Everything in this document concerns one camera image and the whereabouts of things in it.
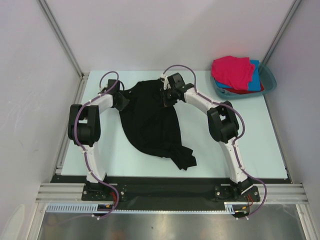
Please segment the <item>black t shirt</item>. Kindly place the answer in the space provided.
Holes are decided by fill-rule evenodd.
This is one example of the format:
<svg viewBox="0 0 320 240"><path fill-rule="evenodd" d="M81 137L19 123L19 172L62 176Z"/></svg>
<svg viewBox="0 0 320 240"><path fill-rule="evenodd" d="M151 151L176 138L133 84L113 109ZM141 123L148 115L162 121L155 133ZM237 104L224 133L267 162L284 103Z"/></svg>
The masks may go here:
<svg viewBox="0 0 320 240"><path fill-rule="evenodd" d="M182 145L178 116L173 106L165 106L160 80L139 81L122 92L129 100L119 112L128 141L140 152L171 159L180 170L197 165L193 150Z"/></svg>

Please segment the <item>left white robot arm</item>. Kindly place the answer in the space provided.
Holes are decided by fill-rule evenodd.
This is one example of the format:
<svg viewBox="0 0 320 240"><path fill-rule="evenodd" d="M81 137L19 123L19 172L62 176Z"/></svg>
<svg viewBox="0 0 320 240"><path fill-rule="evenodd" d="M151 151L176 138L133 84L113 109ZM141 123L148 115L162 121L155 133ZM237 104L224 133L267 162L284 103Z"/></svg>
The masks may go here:
<svg viewBox="0 0 320 240"><path fill-rule="evenodd" d="M67 135L80 149L87 168L81 197L83 201L105 201L109 196L117 200L117 189L107 183L98 141L102 132L100 114L111 108L121 111L129 103L122 94L123 90L121 81L109 79L96 97L84 104L70 106Z"/></svg>

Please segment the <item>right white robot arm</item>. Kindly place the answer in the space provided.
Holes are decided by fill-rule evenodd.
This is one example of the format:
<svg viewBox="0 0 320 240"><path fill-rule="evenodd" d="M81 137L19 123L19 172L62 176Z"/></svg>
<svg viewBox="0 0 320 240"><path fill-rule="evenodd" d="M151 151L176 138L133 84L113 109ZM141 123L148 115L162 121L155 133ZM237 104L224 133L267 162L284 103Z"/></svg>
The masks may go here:
<svg viewBox="0 0 320 240"><path fill-rule="evenodd" d="M161 74L159 79L163 83L160 92L166 107L183 101L207 116L209 134L219 143L228 166L231 183L226 197L242 201L253 187L253 181L246 173L238 145L242 135L239 135L237 111L229 101L217 102L198 91L194 84L186 84L179 73L170 76Z"/></svg>

